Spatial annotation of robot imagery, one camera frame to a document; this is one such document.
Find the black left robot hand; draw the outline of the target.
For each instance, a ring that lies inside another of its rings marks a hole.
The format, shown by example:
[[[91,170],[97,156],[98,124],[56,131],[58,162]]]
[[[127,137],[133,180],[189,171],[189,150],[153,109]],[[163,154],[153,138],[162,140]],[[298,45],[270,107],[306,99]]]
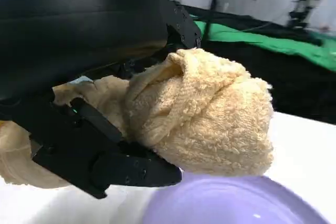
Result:
[[[55,104],[53,87],[87,74],[129,77],[165,52],[200,46],[172,0],[1,0],[1,119],[28,132],[24,183],[55,175],[92,195],[110,185],[165,187],[181,170],[120,131],[82,98]]]

